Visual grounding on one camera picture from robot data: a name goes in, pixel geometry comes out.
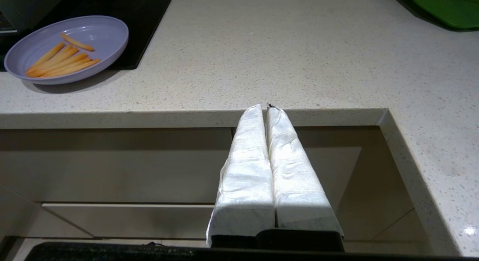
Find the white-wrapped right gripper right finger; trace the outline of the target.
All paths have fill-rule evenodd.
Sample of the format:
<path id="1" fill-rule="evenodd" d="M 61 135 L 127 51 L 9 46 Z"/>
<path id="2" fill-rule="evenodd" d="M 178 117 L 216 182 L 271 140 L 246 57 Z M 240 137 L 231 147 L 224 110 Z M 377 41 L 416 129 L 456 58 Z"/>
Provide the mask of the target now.
<path id="1" fill-rule="evenodd" d="M 266 131 L 278 227 L 342 233 L 318 176 L 284 110 L 268 106 Z"/>

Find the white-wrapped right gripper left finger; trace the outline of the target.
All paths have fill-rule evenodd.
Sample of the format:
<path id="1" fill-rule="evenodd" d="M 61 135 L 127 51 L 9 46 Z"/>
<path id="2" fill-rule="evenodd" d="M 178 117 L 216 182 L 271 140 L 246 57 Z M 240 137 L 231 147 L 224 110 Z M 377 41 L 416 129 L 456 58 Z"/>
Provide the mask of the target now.
<path id="1" fill-rule="evenodd" d="M 220 171 L 206 243 L 212 247 L 214 236 L 255 237 L 274 227 L 273 178 L 262 106 L 254 105 L 241 115 Z"/>

